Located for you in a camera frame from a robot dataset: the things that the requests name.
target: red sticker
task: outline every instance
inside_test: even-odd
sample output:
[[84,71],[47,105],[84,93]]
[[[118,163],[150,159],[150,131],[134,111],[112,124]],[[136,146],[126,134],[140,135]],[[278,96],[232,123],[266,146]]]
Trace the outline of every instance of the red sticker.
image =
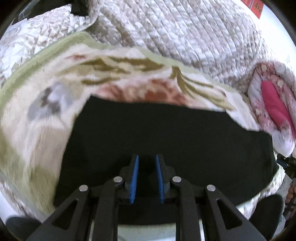
[[257,16],[257,18],[260,18],[263,6],[264,6],[264,3],[262,1],[260,0],[253,1],[251,11]]
[[251,8],[253,0],[241,0],[248,8]]

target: quilted bedspread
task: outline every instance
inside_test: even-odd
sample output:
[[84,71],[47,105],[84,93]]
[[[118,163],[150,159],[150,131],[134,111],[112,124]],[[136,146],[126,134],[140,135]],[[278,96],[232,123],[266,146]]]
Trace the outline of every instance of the quilted bedspread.
[[[272,59],[247,9],[228,0],[89,0],[89,16],[70,14],[66,5],[11,26],[0,41],[0,86],[40,50],[86,30],[96,41],[139,46],[193,66],[242,93],[256,63]],[[250,202],[239,207],[249,218],[257,201],[275,193],[284,173]],[[12,191],[4,181],[6,194]],[[21,200],[10,195],[24,208]]]

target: black fabric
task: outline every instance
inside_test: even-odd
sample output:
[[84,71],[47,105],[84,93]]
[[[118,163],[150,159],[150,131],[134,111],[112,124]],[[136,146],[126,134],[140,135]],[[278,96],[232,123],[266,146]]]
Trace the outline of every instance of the black fabric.
[[[82,184],[101,185],[117,176],[131,155],[138,154],[137,212],[122,207],[120,214],[130,216],[120,222],[173,222],[173,208],[148,205],[147,212],[140,211],[143,200],[156,202],[158,196],[158,153],[178,176],[198,186],[215,185],[235,205],[257,195],[278,170],[271,136],[243,129],[225,112],[90,97],[67,144],[54,203],[61,204]],[[154,220],[154,214],[162,220]]]
[[250,222],[266,238],[271,240],[276,232],[282,215],[283,198],[280,195],[271,195],[262,199],[256,206]]
[[86,0],[40,0],[32,7],[28,16],[26,18],[33,18],[37,15],[44,14],[47,11],[53,10],[55,8],[72,4],[71,13],[78,16],[87,16],[88,9],[86,6]]

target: blue gripper pad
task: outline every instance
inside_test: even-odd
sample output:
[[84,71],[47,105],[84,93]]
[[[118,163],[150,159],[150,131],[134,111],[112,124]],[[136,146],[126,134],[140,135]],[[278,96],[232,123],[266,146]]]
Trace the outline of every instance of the blue gripper pad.
[[165,202],[165,194],[164,194],[164,187],[163,187],[163,176],[161,173],[161,167],[159,162],[159,157],[156,155],[155,157],[155,164],[156,164],[156,172],[157,172],[157,179],[158,179],[158,191],[161,203]]
[[135,165],[134,165],[134,169],[133,169],[133,174],[132,174],[132,178],[131,178],[131,185],[130,185],[130,202],[131,202],[131,204],[133,204],[135,197],[136,197],[138,171],[139,171],[139,156],[136,157]]
[[283,162],[282,160],[280,160],[280,159],[277,159],[276,162],[277,162],[278,164],[280,164],[283,168],[287,168],[287,167],[288,167],[288,165],[287,165],[286,163],[284,163],[284,162]]

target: bedding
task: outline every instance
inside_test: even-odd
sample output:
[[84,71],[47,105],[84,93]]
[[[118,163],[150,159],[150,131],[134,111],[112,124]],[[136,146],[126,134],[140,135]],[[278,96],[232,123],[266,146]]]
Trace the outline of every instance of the bedding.
[[[266,84],[273,91],[267,90]],[[268,62],[256,66],[248,90],[262,129],[272,136],[275,150],[284,156],[290,156],[295,148],[295,87],[295,76],[286,65]]]
[[[140,46],[181,60],[185,65],[195,66],[243,93],[248,90],[249,76],[255,64],[273,59],[259,27],[248,15],[249,10],[238,6],[235,1],[146,2],[90,0],[89,16],[73,16],[70,14],[71,5],[66,5],[12,26],[0,41],[0,86],[5,87],[11,74],[34,54],[83,29],[103,43]],[[143,22],[146,18],[149,19],[147,23]],[[232,112],[232,118],[245,128],[256,129],[248,121],[253,112],[244,102],[236,101],[240,95],[234,96],[228,98],[241,111],[240,114]],[[249,202],[240,205],[239,210],[249,218],[257,201],[275,193],[283,178],[284,172],[280,168],[273,181]],[[25,206],[24,212],[35,214],[23,204],[23,197],[14,195],[7,179],[2,179],[2,184],[2,191],[13,200],[11,203],[16,209]]]
[[[1,177],[15,200],[44,220],[54,210],[55,186],[74,120],[90,94],[108,97],[106,87],[111,87],[111,93],[123,98],[115,83],[135,93],[133,85],[141,87],[151,79],[159,80],[150,87],[153,92],[168,93],[164,103],[226,111],[245,129],[259,130],[233,88],[145,49],[102,45],[85,32],[72,34],[18,68],[0,92]],[[253,201],[274,193],[283,177],[280,167]],[[251,214],[248,207],[240,207],[246,216]]]
[[19,14],[18,20],[24,18],[33,18],[37,15],[44,14],[55,8],[72,4],[71,13],[78,16],[87,16],[88,8],[85,0],[32,0],[26,8]]

